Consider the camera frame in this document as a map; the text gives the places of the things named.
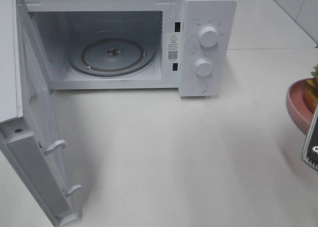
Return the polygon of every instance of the white knob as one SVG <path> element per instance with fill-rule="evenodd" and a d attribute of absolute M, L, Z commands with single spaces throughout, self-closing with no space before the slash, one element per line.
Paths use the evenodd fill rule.
<path fill-rule="evenodd" d="M 195 72 L 198 76 L 208 76 L 213 71 L 213 64 L 209 59 L 199 59 L 195 63 Z"/>
<path fill-rule="evenodd" d="M 218 42 L 219 33 L 213 26 L 207 26 L 199 31 L 200 44 L 204 47 L 213 47 Z"/>

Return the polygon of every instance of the pink bowl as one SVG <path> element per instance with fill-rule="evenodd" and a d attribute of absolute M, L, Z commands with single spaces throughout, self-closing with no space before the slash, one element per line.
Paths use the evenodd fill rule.
<path fill-rule="evenodd" d="M 310 123 L 313 118 L 313 113 L 307 108 L 303 94 L 307 85 L 307 79 L 301 79 L 293 83 L 287 92 L 286 106 L 288 113 L 296 126 L 304 133 L 307 134 Z"/>

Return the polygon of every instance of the control panel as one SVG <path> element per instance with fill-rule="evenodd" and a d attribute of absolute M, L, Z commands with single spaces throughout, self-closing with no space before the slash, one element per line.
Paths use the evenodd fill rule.
<path fill-rule="evenodd" d="M 179 86 L 181 96 L 219 93 L 236 3 L 235 0 L 187 3 Z"/>

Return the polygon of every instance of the qr code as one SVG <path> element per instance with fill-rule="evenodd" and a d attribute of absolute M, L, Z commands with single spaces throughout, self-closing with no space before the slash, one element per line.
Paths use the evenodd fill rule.
<path fill-rule="evenodd" d="M 177 60 L 177 59 L 178 59 L 178 51 L 168 52 L 168 60 Z"/>

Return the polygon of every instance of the power level knob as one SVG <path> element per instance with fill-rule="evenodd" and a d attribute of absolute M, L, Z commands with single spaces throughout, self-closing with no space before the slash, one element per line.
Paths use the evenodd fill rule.
<path fill-rule="evenodd" d="M 207 26 L 199 31 L 200 44 L 204 47 L 213 47 L 218 42 L 219 32 L 213 26 Z"/>
<path fill-rule="evenodd" d="M 213 64 L 209 59 L 201 58 L 195 63 L 195 72 L 198 76 L 208 76 L 213 71 Z"/>

